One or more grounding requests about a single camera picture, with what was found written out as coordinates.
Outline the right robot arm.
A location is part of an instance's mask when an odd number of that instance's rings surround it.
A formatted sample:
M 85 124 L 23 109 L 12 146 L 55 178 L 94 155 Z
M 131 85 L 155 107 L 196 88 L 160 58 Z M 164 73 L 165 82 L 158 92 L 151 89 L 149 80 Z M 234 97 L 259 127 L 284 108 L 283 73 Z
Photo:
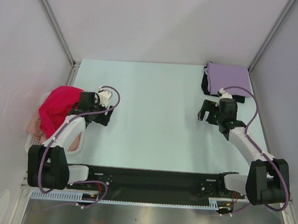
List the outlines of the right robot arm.
M 285 210 L 290 200 L 288 163 L 263 151 L 237 114 L 237 102 L 231 98 L 221 98 L 218 102 L 206 99 L 197 114 L 198 120 L 217 126 L 250 166 L 247 175 L 225 173 L 223 180 L 216 183 L 216 193 L 227 197 L 235 191 L 245 195 L 252 205 L 272 208 L 272 204 L 281 203 L 279 210 Z

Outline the lilac t-shirt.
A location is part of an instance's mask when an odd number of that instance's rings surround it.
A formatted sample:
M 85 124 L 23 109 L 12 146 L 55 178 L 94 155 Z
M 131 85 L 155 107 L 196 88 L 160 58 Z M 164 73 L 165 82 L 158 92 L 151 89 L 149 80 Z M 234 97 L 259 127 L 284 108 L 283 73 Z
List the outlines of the lilac t-shirt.
M 245 66 L 207 63 L 208 91 L 217 95 L 221 88 L 241 87 L 251 92 L 249 72 Z

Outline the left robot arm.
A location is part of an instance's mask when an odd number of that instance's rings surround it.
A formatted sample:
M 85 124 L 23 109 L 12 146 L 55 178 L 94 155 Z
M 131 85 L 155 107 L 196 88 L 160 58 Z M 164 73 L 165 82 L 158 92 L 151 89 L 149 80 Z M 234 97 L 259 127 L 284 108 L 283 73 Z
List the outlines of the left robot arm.
M 109 104 L 111 97 L 112 92 L 102 87 L 87 92 L 72 86 L 60 86 L 47 95 L 35 115 L 34 129 L 28 131 L 39 141 L 27 151 L 29 186 L 44 194 L 77 182 L 86 189 L 95 186 L 96 176 L 89 167 L 71 165 L 66 156 L 81 149 L 90 123 L 108 125 L 115 109 Z

